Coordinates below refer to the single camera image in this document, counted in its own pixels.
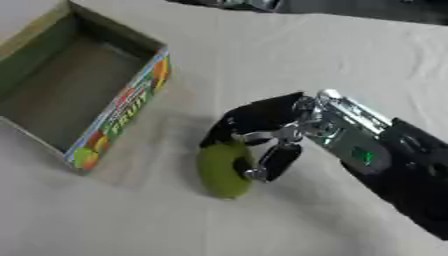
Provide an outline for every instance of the white tablecloth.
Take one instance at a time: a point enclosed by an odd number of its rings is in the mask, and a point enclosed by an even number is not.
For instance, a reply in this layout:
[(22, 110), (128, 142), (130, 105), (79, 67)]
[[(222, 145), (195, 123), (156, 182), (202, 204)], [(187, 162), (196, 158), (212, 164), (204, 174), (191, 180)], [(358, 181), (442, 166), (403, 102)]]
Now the white tablecloth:
[[(173, 77), (90, 177), (66, 173), (0, 127), (0, 255), (447, 255), (309, 142), (281, 180), (237, 201), (205, 195), (194, 161), (227, 109), (322, 88), (447, 140), (448, 28), (162, 0), (77, 2), (167, 42)], [(0, 40), (52, 3), (2, 0)]]

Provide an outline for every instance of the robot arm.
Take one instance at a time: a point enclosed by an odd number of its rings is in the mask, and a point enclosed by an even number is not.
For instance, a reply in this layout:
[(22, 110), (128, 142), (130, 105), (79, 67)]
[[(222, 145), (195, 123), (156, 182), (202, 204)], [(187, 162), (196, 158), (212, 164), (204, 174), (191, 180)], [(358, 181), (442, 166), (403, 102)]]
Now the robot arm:
[(334, 90), (295, 93), (229, 111), (202, 148), (233, 140), (248, 146), (277, 140), (243, 178), (272, 182), (300, 157), (306, 137), (340, 159), (371, 191), (428, 232), (448, 240), (448, 144), (400, 119), (389, 120)]

